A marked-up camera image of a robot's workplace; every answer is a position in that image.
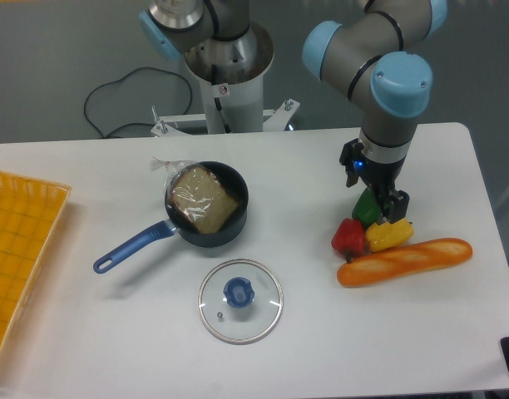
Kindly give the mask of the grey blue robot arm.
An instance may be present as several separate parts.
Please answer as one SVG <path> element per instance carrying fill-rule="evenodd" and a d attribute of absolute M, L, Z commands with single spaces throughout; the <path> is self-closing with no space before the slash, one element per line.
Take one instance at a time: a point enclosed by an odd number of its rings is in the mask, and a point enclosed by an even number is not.
<path fill-rule="evenodd" d="M 342 150 L 348 185 L 362 181 L 382 216 L 397 222 L 408 194 L 395 181 L 426 109 L 432 69 L 408 52 L 444 22 L 444 1 L 366 1 L 349 27 L 321 22 L 307 36 L 302 60 L 320 81 L 363 112 L 359 136 Z M 182 57 L 200 82 L 211 133 L 260 131 L 263 77 L 274 59 L 269 34 L 246 1 L 154 1 L 139 16 L 150 43 Z"/>

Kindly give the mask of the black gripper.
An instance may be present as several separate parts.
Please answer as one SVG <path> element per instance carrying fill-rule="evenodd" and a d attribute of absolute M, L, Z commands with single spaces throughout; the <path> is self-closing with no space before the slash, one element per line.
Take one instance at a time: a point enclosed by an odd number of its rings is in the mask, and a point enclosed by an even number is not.
<path fill-rule="evenodd" d="M 366 156 L 365 145 L 359 139 L 347 142 L 342 149 L 339 163 L 345 168 L 346 186 L 362 180 L 373 192 L 382 216 L 389 223 L 397 223 L 406 217 L 409 195 L 396 190 L 395 180 L 403 167 L 404 158 L 397 161 L 376 161 Z"/>

